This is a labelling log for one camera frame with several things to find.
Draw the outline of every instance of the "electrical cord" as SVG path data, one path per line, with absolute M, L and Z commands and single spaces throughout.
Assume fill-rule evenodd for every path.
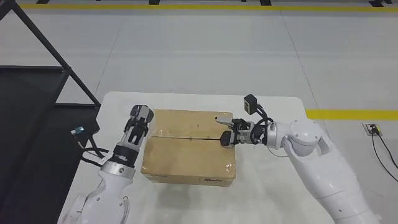
M 82 148 L 82 149 L 86 149 L 86 148 L 84 148 L 84 147 L 81 145 L 80 141 L 77 141 L 77 143 L 79 144 L 80 148 Z M 98 155 L 97 155 L 97 154 L 95 154 L 94 152 L 87 151 L 87 153 L 89 153 L 89 154 L 91 154 L 91 155 L 93 155 L 93 156 L 96 156 L 96 157 L 98 157 Z
M 98 152 L 109 152 L 107 149 L 103 149 L 103 148 L 94 148 L 94 147 L 89 147 L 89 148 L 84 148 L 84 149 L 82 149 L 82 151 L 83 151 L 83 154 L 84 154 L 84 152 L 90 152 L 90 151 L 98 151 Z M 99 163 L 97 163 L 97 162 L 95 162 L 95 161 L 92 161 L 92 160 L 90 160 L 90 159 L 88 159 L 88 158 L 85 158 L 84 156 L 83 156 L 83 154 L 81 155 L 81 159 L 83 160 L 83 161 L 85 161 L 85 162 L 87 162 L 87 163 L 89 163 L 89 164 L 93 164 L 93 165 L 95 165 L 95 166 L 98 166 L 98 167 L 102 167 L 102 165 L 101 164 L 99 164 Z
M 375 153 L 377 159 L 379 160 L 380 164 L 383 166 L 383 168 L 386 170 L 386 172 L 387 172 L 395 181 L 398 182 L 398 179 L 396 179 L 396 178 L 389 172 L 389 170 L 387 170 L 387 168 L 386 168 L 386 167 L 384 166 L 384 164 L 381 162 L 379 155 L 377 154 L 376 147 L 374 146 L 374 133 L 372 133 L 372 144 L 373 144 L 374 153 Z
M 92 136 L 88 136 L 88 140 L 90 141 L 91 145 L 93 146 L 93 150 L 94 150 L 95 154 L 97 154 L 97 156 L 100 159 L 104 158 L 105 156 L 102 155 L 102 153 L 100 153 L 100 150 L 98 149 L 98 147 L 94 141 L 94 138 Z
M 392 154 L 391 154 L 390 150 L 389 150 L 388 147 L 386 146 L 386 143 L 384 142 L 383 138 L 380 136 L 380 134 L 377 134 L 377 135 L 379 136 L 379 138 L 380 138 L 381 142 L 383 143 L 384 147 L 387 149 L 388 154 L 390 155 L 390 158 L 391 158 L 392 163 L 393 163 L 393 164 L 395 165 L 395 167 L 398 169 L 398 166 L 397 166 L 397 164 L 396 164 L 394 158 L 392 157 Z
M 256 127 L 260 126 L 262 123 L 265 123 L 264 125 L 262 125 L 262 127 L 265 129 L 265 133 L 264 133 L 264 137 L 262 139 L 262 143 L 263 144 L 267 144 L 267 126 L 268 126 L 268 121 L 274 122 L 274 120 L 272 118 L 268 118 L 267 113 L 264 111 L 264 108 L 260 105 L 257 104 L 257 109 L 256 109 L 256 113 L 258 115 L 260 115 L 260 117 L 262 119 L 260 119 L 253 127 L 252 131 L 250 132 L 250 140 L 252 142 L 252 144 L 258 144 L 258 141 L 254 140 L 254 130 L 257 129 Z

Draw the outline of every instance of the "black cable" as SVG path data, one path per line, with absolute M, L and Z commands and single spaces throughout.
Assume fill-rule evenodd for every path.
M 108 153 L 109 151 L 107 150 L 107 149 L 103 149 L 103 148 L 97 148 L 100 152 L 105 152 L 105 153 Z M 86 152 L 86 151 L 95 151 L 95 148 L 93 148 L 93 147 L 89 147 L 89 148 L 84 148 L 84 149 L 82 149 L 83 150 L 83 152 Z
M 83 155 L 81 155 L 81 159 L 82 159 L 83 161 L 89 163 L 89 164 L 93 164 L 93 165 L 95 165 L 95 166 L 102 167 L 101 164 L 99 164 L 99 163 L 97 163 L 97 162 L 94 162 L 94 161 L 92 161 L 92 160 L 89 160 L 89 159 L 83 157 Z
M 90 143 L 91 143 L 91 145 L 93 146 L 93 150 L 94 150 L 95 154 L 97 154 L 97 156 L 98 156 L 100 159 L 104 158 L 105 156 L 102 155 L 102 153 L 100 153 L 100 150 L 98 149 L 98 147 L 97 147 L 97 145 L 96 145 L 96 143 L 95 143 L 95 141 L 94 141 L 94 138 L 93 138 L 92 136 L 89 136 L 89 137 L 88 137 L 88 140 L 90 140 Z
M 380 164 L 383 166 L 383 168 L 386 170 L 386 172 L 387 172 L 395 181 L 398 182 L 398 180 L 387 170 L 387 168 L 386 168 L 386 167 L 384 166 L 384 164 L 381 162 L 381 160 L 380 160 L 380 158 L 379 158 L 379 155 L 377 154 L 376 147 L 374 146 L 374 133 L 372 133 L 372 144 L 373 144 L 374 153 L 375 153 L 377 159 L 379 160 Z
M 390 155 L 390 158 L 391 158 L 391 160 L 392 160 L 392 163 L 393 163 L 393 164 L 395 165 L 395 167 L 398 169 L 398 166 L 397 166 L 397 164 L 396 164 L 394 158 L 392 157 L 392 154 L 391 154 L 390 150 L 389 150 L 388 147 L 386 146 L 386 143 L 384 142 L 383 138 L 381 138 L 380 134 L 377 134 L 377 135 L 379 136 L 381 142 L 383 142 L 384 147 L 387 149 L 388 154 Z

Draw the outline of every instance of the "gray floor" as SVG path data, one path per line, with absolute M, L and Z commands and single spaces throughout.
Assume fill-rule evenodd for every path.
M 365 6 L 365 2 L 349 5 Z M 398 109 L 398 14 L 26 12 L 100 101 L 109 91 L 253 93 L 296 96 L 307 109 Z M 1 65 L 57 64 L 15 15 L 0 22 L 0 33 Z M 68 82 L 60 101 L 90 102 L 74 82 Z M 377 123 L 392 153 L 397 154 L 397 123 Z M 324 128 L 353 166 L 382 223 L 396 223 L 398 184 L 378 164 L 361 121 L 324 121 Z M 377 147 L 398 176 L 387 153 L 379 144 Z

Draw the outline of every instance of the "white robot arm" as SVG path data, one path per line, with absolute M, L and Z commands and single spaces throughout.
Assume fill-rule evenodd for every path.
M 122 190 L 132 184 L 136 170 L 134 163 L 139 148 L 148 133 L 148 124 L 154 113 L 148 106 L 136 105 L 124 128 L 122 140 L 117 143 L 113 156 L 98 171 L 102 181 L 88 195 L 77 196 L 64 216 L 63 224 L 124 224 L 129 214 L 129 200 Z
M 254 124 L 243 119 L 217 117 L 217 122 L 232 130 L 223 133 L 222 146 L 262 143 L 273 149 L 283 148 L 304 186 L 335 223 L 379 223 L 363 197 L 352 168 L 315 121 L 296 119 L 290 124 L 276 123 L 267 117 L 252 95 L 245 97 L 244 108 L 250 115 L 259 113 L 262 120 Z

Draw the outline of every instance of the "white table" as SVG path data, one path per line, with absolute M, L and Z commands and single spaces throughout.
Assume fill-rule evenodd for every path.
M 257 99 L 275 121 L 289 123 L 305 117 L 298 98 Z M 243 110 L 243 96 L 111 92 L 97 117 L 101 131 L 94 138 L 98 147 L 113 150 L 136 104 L 152 109 L 228 111 L 234 118 L 259 120 Z M 134 182 L 124 191 L 131 203 L 128 223 L 333 223 L 307 192 L 289 158 L 275 157 L 263 145 L 236 146 L 236 178 L 230 187 L 152 183 L 140 173 L 144 146 L 136 161 Z M 275 153 L 285 155 L 283 150 Z M 80 162 L 61 217 L 78 193 L 88 194 L 98 186 L 97 170 Z

